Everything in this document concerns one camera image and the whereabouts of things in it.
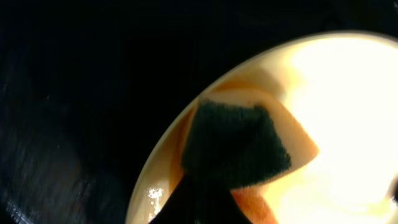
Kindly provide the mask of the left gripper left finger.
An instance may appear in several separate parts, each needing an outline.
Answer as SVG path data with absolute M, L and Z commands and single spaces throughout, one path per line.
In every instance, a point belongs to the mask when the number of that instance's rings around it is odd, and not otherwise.
M 195 183 L 183 176 L 169 199 L 150 224 L 195 224 Z

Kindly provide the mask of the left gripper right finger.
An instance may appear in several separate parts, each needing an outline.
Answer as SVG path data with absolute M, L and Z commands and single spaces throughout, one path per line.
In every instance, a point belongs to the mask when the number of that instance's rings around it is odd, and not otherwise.
M 231 192 L 219 186 L 207 187 L 198 197 L 200 224 L 251 224 Z

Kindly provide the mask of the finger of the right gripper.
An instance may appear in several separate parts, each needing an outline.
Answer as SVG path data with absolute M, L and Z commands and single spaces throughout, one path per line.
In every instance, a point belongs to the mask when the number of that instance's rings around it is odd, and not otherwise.
M 388 197 L 394 203 L 398 203 L 398 176 L 395 176 L 390 183 Z

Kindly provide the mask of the yellow green scrub sponge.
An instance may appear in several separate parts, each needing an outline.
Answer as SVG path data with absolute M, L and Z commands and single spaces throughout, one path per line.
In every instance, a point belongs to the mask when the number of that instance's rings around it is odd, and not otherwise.
M 306 166 L 319 150 L 302 125 L 261 90 L 221 90 L 201 97 L 185 127 L 184 175 L 197 198 L 207 187 L 228 189 L 251 223 L 276 223 L 261 187 Z

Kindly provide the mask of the yellow plate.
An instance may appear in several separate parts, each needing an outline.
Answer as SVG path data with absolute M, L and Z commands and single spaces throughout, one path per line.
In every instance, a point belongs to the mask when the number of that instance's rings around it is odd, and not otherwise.
M 202 91 L 152 150 L 127 223 L 149 223 L 182 178 L 185 127 L 198 100 L 239 88 L 277 100 L 319 150 L 306 166 L 261 187 L 276 223 L 397 222 L 397 203 L 388 197 L 397 176 L 397 41 L 332 32 L 261 53 Z

